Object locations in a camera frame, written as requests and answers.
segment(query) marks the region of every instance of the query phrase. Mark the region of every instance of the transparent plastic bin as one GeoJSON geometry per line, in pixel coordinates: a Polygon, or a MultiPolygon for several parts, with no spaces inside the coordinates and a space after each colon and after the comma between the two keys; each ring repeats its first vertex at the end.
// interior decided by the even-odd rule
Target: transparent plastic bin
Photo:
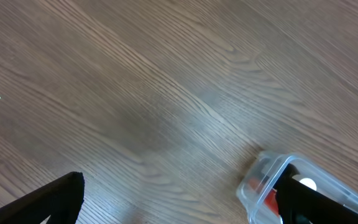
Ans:
{"type": "Polygon", "coordinates": [[[316,191],[358,213],[358,194],[334,176],[299,154],[264,151],[258,156],[237,189],[250,224],[280,224],[281,218],[269,207],[273,186],[287,165],[292,164],[300,176],[312,179],[316,191]]]}

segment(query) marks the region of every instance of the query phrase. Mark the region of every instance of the black object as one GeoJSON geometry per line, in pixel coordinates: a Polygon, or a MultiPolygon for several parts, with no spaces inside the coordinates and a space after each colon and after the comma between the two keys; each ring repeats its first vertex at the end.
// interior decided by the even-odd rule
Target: black object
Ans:
{"type": "Polygon", "coordinates": [[[74,224],[84,199],[82,173],[63,177],[0,208],[0,224],[74,224]]]}
{"type": "Polygon", "coordinates": [[[358,224],[358,214],[299,183],[281,176],[276,186],[278,212],[284,224],[358,224]]]}

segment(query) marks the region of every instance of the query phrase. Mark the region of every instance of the plastic box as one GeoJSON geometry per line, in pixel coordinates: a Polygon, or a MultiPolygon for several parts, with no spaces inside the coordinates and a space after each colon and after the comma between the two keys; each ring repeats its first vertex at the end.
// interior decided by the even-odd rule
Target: plastic box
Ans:
{"type": "Polygon", "coordinates": [[[236,192],[247,210],[250,224],[282,222],[267,200],[277,179],[289,164],[294,165],[301,176],[312,179],[317,192],[358,213],[358,194],[322,168],[299,154],[264,151],[259,154],[236,192]]]}

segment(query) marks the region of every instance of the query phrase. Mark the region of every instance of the wood grain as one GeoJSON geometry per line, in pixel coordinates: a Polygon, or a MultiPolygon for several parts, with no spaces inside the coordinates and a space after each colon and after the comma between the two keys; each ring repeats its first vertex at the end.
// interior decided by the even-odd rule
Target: wood grain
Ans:
{"type": "Polygon", "coordinates": [[[79,223],[247,223],[263,149],[358,191],[358,1],[0,0],[0,207],[77,170],[79,223]]]}

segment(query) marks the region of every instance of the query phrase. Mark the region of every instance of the clear plastic container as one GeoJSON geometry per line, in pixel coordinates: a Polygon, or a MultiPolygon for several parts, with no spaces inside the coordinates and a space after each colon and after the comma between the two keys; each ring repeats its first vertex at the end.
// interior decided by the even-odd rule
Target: clear plastic container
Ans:
{"type": "Polygon", "coordinates": [[[281,223],[277,211],[269,206],[269,200],[274,184],[289,164],[296,167],[298,177],[312,179],[317,192],[358,213],[358,194],[322,168],[299,154],[264,151],[237,189],[237,196],[247,210],[250,224],[281,223]]]}

